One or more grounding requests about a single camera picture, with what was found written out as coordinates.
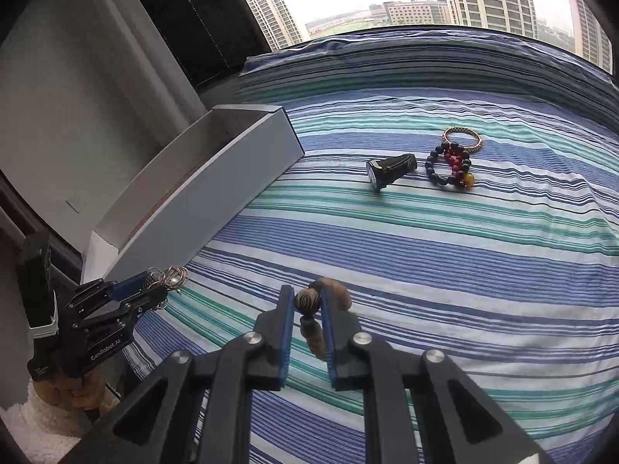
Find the person's left hand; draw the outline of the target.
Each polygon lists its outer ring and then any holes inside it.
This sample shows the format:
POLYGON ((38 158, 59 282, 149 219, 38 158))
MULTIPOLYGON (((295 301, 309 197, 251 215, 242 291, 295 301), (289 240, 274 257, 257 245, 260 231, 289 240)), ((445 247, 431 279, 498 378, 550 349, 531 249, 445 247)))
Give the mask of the person's left hand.
POLYGON ((118 405, 115 396, 98 369, 79 378, 56 374, 52 380, 37 384, 38 395, 57 408, 76 409, 90 421, 96 421, 118 405))

